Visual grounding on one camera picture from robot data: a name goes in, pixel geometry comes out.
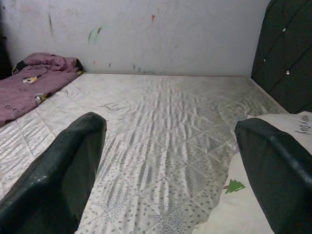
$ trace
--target white quilted mattress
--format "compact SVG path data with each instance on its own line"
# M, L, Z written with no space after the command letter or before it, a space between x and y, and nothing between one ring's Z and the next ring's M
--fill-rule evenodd
M0 128L0 199L89 111L107 136L79 234L190 234L218 203L236 121L282 113L247 78L84 74Z

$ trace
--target white sheet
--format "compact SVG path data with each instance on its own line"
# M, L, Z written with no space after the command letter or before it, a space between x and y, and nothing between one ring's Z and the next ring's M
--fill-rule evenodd
M301 112L296 115L264 115L257 116L279 130L290 134L302 147L312 155L312 113Z
M190 234L218 203L236 122L281 113L247 78L84 74L0 129L0 198L89 111L108 131L82 234Z
M239 153L232 158L225 183L240 183L236 189L223 188L220 202L207 222L198 224L192 234L274 234L254 195Z

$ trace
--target wall stain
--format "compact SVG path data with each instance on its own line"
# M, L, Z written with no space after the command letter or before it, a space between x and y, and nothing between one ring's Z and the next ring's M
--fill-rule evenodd
M89 37L88 37L88 43L89 45L95 45L98 41L99 38L99 34L101 32L101 30L103 29L103 26L93 29L90 33L89 33Z
M53 36L53 26L52 26L52 20L51 20L51 15L49 13L49 25L50 25L50 32L51 32L51 35Z
M16 0L11 0L11 7L15 8L15 6L16 6Z
M143 73L143 74L147 74L147 75L155 75L156 74L156 72L154 72L154 71L146 71L146 70L143 70L143 71L141 71L141 68L139 67L138 69L137 69L137 72L138 73Z

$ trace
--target pink fabric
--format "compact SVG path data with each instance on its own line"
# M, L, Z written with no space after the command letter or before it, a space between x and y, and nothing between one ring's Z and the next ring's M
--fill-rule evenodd
M26 67L0 80L0 127L38 106L35 95L51 95L78 77L75 58L34 53L23 61ZM23 82L38 75L33 83Z

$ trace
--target small object on blanket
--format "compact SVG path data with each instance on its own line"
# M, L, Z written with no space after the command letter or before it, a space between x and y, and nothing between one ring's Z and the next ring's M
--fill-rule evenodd
M0 80L0 127L34 109L83 71L77 58L34 53Z

